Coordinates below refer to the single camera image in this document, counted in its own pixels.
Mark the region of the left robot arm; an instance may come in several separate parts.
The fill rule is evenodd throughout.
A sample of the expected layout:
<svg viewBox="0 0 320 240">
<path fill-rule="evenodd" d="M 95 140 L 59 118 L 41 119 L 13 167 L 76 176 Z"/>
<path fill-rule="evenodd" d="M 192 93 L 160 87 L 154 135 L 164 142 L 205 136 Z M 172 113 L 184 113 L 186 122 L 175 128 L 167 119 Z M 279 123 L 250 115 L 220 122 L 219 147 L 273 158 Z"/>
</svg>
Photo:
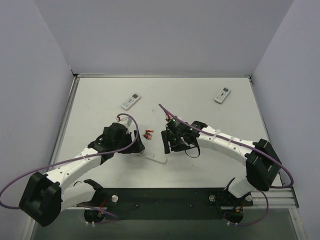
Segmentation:
<svg viewBox="0 0 320 240">
<path fill-rule="evenodd" d="M 88 179 L 76 181 L 88 171 L 99 167 L 115 154 L 137 154 L 145 150 L 139 131 L 129 131 L 133 121 L 124 117 L 103 129 L 76 156 L 75 161 L 61 163 L 57 168 L 33 173 L 19 202 L 19 208 L 42 227 L 50 225 L 67 208 L 88 202 L 101 203 L 102 186 Z"/>
</svg>

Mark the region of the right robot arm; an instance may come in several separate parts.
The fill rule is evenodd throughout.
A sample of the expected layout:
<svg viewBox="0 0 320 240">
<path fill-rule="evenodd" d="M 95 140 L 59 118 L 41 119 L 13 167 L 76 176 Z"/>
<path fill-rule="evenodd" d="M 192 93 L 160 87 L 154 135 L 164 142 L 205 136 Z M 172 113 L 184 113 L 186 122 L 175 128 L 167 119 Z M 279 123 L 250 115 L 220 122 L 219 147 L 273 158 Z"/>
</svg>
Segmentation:
<svg viewBox="0 0 320 240">
<path fill-rule="evenodd" d="M 237 199 L 254 189 L 268 191 L 281 169 L 281 162 L 267 140 L 250 141 L 232 137 L 200 121 L 188 124 L 167 117 L 161 137 L 165 154 L 186 152 L 192 148 L 209 149 L 242 164 L 245 167 L 244 176 L 232 179 L 225 187 Z"/>
</svg>

